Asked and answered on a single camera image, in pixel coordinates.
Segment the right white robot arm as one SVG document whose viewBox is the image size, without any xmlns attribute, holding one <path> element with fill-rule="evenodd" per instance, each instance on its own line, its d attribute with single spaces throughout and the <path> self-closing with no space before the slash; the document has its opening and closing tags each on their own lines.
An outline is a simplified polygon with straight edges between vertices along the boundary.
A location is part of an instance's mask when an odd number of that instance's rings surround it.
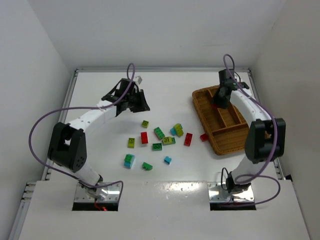
<svg viewBox="0 0 320 240">
<path fill-rule="evenodd" d="M 236 81 L 232 69 L 219 71 L 219 87 L 211 103 L 217 109 L 234 105 L 249 127 L 244 144 L 244 158 L 227 175 L 226 190 L 229 193 L 246 190 L 259 177 L 268 164 L 284 154 L 286 122 L 275 118 L 251 94 L 249 86 Z"/>
</svg>

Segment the red long lego brick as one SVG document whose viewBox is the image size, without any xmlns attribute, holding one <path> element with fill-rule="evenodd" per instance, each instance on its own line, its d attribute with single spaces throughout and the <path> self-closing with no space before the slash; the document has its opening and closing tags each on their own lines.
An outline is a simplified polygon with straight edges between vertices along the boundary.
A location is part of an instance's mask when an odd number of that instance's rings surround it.
<svg viewBox="0 0 320 240">
<path fill-rule="evenodd" d="M 192 143 L 192 138 L 193 138 L 193 134 L 187 132 L 184 140 L 184 145 L 189 147 Z"/>
</svg>

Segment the dark green lego brick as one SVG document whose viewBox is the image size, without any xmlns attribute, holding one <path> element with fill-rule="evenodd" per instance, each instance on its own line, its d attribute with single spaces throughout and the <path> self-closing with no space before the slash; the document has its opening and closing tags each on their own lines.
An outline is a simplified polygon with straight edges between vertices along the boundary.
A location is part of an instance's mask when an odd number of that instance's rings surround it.
<svg viewBox="0 0 320 240">
<path fill-rule="evenodd" d="M 152 150 L 153 151 L 161 151 L 162 150 L 162 144 L 161 143 L 153 143 L 152 144 Z"/>
</svg>

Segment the small red lego brick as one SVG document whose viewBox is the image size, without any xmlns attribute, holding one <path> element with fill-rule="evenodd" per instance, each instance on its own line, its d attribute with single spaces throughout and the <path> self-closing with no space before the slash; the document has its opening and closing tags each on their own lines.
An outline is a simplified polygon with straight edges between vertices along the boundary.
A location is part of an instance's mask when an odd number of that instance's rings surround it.
<svg viewBox="0 0 320 240">
<path fill-rule="evenodd" d="M 209 137 L 206 133 L 202 134 L 199 138 L 202 142 L 205 142 L 209 139 Z"/>
</svg>

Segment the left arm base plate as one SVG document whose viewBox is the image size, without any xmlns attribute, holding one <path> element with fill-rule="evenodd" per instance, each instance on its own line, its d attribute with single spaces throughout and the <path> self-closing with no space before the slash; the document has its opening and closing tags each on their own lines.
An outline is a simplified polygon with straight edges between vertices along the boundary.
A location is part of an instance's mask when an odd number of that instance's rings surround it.
<svg viewBox="0 0 320 240">
<path fill-rule="evenodd" d="M 120 198 L 120 192 L 122 190 L 121 183 L 115 183 L 102 188 L 89 188 L 80 183 L 77 184 L 74 203 L 103 203 L 103 204 L 113 204 L 117 203 Z"/>
</svg>

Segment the cyan lego brick stack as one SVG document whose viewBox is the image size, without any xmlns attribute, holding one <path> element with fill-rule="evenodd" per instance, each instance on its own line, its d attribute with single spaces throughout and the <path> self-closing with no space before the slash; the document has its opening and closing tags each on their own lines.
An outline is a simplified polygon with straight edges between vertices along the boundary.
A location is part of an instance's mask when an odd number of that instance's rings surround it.
<svg viewBox="0 0 320 240">
<path fill-rule="evenodd" d="M 176 135 L 177 135 L 176 129 L 175 129 L 174 127 L 170 129 L 170 133 L 171 133 L 173 136 L 176 136 Z"/>
</svg>

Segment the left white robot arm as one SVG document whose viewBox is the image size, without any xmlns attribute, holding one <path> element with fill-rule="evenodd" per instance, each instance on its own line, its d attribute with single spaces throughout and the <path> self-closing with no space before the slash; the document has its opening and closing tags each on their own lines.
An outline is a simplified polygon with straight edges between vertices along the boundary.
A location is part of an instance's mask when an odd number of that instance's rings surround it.
<svg viewBox="0 0 320 240">
<path fill-rule="evenodd" d="M 68 123 L 58 122 L 52 131 L 48 159 L 68 170 L 83 185 L 97 186 L 102 177 L 87 162 L 86 137 L 126 110 L 149 111 L 144 91 L 139 88 L 141 82 L 140 76 L 132 83 L 122 78 L 93 109 Z"/>
</svg>

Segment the lime lego brick stack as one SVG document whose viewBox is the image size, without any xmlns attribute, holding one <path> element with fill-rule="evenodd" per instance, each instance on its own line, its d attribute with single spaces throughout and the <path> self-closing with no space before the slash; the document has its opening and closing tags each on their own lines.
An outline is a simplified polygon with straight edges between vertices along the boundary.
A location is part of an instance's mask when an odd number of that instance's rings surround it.
<svg viewBox="0 0 320 240">
<path fill-rule="evenodd" d="M 175 124 L 173 128 L 175 129 L 175 134 L 178 137 L 181 137 L 184 134 L 183 127 L 180 123 Z"/>
</svg>

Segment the green rounded lego brick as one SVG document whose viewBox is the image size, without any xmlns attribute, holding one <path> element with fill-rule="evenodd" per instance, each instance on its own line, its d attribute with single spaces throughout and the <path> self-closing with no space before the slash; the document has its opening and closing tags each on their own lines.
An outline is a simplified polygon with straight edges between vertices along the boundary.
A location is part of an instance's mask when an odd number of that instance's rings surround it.
<svg viewBox="0 0 320 240">
<path fill-rule="evenodd" d="M 148 163 L 146 163 L 146 162 L 144 162 L 144 163 L 142 164 L 142 168 L 143 168 L 144 170 L 146 170 L 146 171 L 150 171 L 150 170 L 153 169 L 153 166 L 150 165 L 150 164 L 148 164 Z"/>
</svg>

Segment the small cyan lego brick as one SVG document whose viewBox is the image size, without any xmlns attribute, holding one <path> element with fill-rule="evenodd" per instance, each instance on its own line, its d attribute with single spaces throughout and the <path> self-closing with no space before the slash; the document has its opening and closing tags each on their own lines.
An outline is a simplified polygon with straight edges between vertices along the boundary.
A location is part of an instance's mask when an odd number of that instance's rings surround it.
<svg viewBox="0 0 320 240">
<path fill-rule="evenodd" d="M 164 158 L 164 162 L 165 162 L 166 164 L 170 165 L 171 162 L 172 162 L 172 159 L 171 159 L 169 156 L 166 156 L 166 157 Z"/>
</svg>

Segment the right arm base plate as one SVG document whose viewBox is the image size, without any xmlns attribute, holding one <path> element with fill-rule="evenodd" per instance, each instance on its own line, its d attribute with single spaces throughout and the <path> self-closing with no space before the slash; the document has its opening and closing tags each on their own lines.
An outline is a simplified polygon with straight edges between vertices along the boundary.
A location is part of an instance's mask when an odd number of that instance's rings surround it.
<svg viewBox="0 0 320 240">
<path fill-rule="evenodd" d="M 214 204 L 226 203 L 253 203 L 255 201 L 252 186 L 238 191 L 228 193 L 223 188 L 226 186 L 225 182 L 208 182 L 208 196 L 209 202 Z"/>
</svg>

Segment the lime lego with green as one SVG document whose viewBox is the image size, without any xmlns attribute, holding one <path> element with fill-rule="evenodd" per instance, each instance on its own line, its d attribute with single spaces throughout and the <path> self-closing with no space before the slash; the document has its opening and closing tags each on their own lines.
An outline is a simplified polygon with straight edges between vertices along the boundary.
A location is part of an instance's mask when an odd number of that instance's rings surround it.
<svg viewBox="0 0 320 240">
<path fill-rule="evenodd" d="M 168 145 L 173 145 L 176 143 L 176 140 L 174 137 L 171 137 L 171 136 L 166 136 L 162 139 L 162 144 L 164 146 L 168 146 Z"/>
</svg>

